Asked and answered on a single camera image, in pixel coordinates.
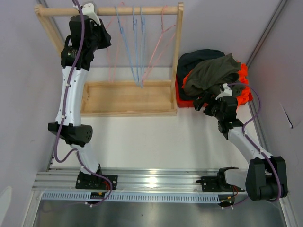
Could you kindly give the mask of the olive grey shorts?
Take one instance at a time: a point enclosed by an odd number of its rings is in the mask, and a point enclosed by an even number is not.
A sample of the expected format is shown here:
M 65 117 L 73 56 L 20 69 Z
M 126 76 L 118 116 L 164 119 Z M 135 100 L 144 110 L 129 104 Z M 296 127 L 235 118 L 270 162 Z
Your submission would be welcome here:
M 220 84 L 239 82 L 241 62 L 233 55 L 209 59 L 198 63 L 188 75 L 183 90 L 186 96 L 197 96 L 204 91 L 220 92 Z

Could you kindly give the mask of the dark navy shorts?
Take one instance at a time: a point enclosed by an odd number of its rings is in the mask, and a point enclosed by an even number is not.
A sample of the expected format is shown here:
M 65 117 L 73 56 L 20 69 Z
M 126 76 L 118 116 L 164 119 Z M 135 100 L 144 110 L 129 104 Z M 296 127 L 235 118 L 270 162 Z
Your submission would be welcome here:
M 198 63 L 210 59 L 220 58 L 224 55 L 225 54 L 223 52 L 213 49 L 202 49 L 183 54 L 178 60 L 176 74 L 179 98 L 184 101 L 190 101 L 197 98 L 197 96 L 189 97 L 185 94 L 184 89 L 182 88 L 183 79 Z

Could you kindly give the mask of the light blue wire hanger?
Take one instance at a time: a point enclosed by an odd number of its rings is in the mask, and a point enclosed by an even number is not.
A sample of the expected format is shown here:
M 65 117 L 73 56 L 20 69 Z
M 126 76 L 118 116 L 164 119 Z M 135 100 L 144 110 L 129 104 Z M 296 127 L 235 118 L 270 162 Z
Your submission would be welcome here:
M 135 76 L 135 73 L 134 73 L 133 63 L 132 63 L 132 59 L 131 59 L 131 55 L 130 55 L 130 51 L 129 51 L 129 47 L 128 47 L 127 37 L 126 37 L 125 32 L 124 32 L 124 27 L 122 25 L 122 20 L 120 19 L 120 16 L 119 16 L 119 13 L 118 13 L 118 7 L 117 6 L 115 6 L 115 12 L 116 12 L 116 17 L 117 17 L 117 21 L 118 21 L 120 34 L 122 36 L 122 39 L 123 39 L 123 42 L 124 42 L 124 45 L 125 45 L 125 50 L 126 50 L 126 54 L 127 54 L 129 68 L 131 70 L 131 73 L 132 73 L 135 84 L 139 85 L 139 82 L 137 81 L 137 77 Z
M 138 22 L 135 17 L 135 8 L 132 8 L 132 19 L 133 19 L 133 34 L 134 34 L 134 48 L 135 48 L 135 67 L 136 67 L 136 77 L 135 82 L 138 87 L 142 87 L 142 82 L 140 78 L 140 60 L 139 60 L 139 46 L 138 46 Z
M 145 16 L 143 15 L 143 8 L 140 7 L 140 19 L 141 19 L 141 45 L 140 45 L 140 87 L 143 88 L 143 76 L 144 76 L 144 65 L 145 65 Z

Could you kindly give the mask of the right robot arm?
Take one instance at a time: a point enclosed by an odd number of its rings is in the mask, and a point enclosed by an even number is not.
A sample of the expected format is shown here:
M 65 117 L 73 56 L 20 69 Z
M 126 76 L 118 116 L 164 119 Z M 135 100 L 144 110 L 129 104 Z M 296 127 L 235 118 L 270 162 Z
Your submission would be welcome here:
M 286 162 L 275 157 L 250 137 L 244 124 L 237 118 L 237 98 L 215 96 L 206 92 L 194 101 L 194 108 L 218 120 L 219 132 L 233 144 L 249 164 L 247 171 L 235 167 L 220 169 L 216 185 L 226 191 L 233 185 L 246 191 L 252 201 L 278 201 L 288 194 Z

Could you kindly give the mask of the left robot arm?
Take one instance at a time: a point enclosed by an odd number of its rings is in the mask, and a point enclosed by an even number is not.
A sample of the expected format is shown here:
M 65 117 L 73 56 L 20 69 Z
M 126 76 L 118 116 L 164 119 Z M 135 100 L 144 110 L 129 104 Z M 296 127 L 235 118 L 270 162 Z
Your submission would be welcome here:
M 93 129 L 81 123 L 81 105 L 94 52 L 109 47 L 111 36 L 98 16 L 73 16 L 69 28 L 71 33 L 66 37 L 61 52 L 62 93 L 59 110 L 55 121 L 48 123 L 48 130 L 56 136 L 53 148 L 56 162 L 67 160 L 67 157 L 59 158 L 57 153 L 59 140 L 64 140 L 71 147 L 68 155 L 74 152 L 80 162 L 80 170 L 88 174 L 86 184 L 98 189 L 103 178 L 97 174 L 100 165 L 90 145 Z

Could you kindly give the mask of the wooden clothes rack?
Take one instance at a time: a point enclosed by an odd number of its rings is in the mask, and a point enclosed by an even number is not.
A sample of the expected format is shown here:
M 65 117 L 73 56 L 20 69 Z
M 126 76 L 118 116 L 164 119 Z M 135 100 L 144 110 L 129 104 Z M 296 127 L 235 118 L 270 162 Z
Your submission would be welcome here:
M 161 11 L 164 6 L 142 7 L 145 16 L 145 65 L 147 68 L 153 50 L 161 34 Z M 135 67 L 132 8 L 118 7 L 128 47 Z M 175 93 L 178 54 L 182 30 L 184 4 L 168 6 L 164 13 L 164 25 L 176 27 L 164 36 L 166 45 L 175 33 L 172 42 L 143 84 L 138 87 L 133 79 L 125 45 L 120 34 L 115 7 L 97 8 L 106 31 L 111 35 L 111 46 L 94 52 L 83 91 L 82 117 L 103 116 L 174 116 L 177 114 Z M 70 35 L 71 17 L 80 15 L 76 8 L 46 8 L 41 4 L 34 7 L 35 14 L 59 54 Z M 140 7 L 135 7 L 138 22 L 138 46 L 140 60 L 141 19 Z

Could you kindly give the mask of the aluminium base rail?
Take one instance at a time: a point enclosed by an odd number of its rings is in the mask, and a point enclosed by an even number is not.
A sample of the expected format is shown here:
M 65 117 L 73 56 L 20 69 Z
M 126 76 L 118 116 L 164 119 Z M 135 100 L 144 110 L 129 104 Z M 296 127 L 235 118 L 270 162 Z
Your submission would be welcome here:
M 231 183 L 228 189 L 217 183 L 217 169 L 165 170 L 165 169 L 112 169 L 102 173 L 107 180 L 100 186 L 78 189 L 82 183 L 76 168 L 50 168 L 38 172 L 33 191 L 39 191 L 45 200 L 71 200 L 97 203 L 105 201 L 126 202 L 176 202 L 208 203 L 226 202 L 234 205 L 248 199 L 242 186 Z

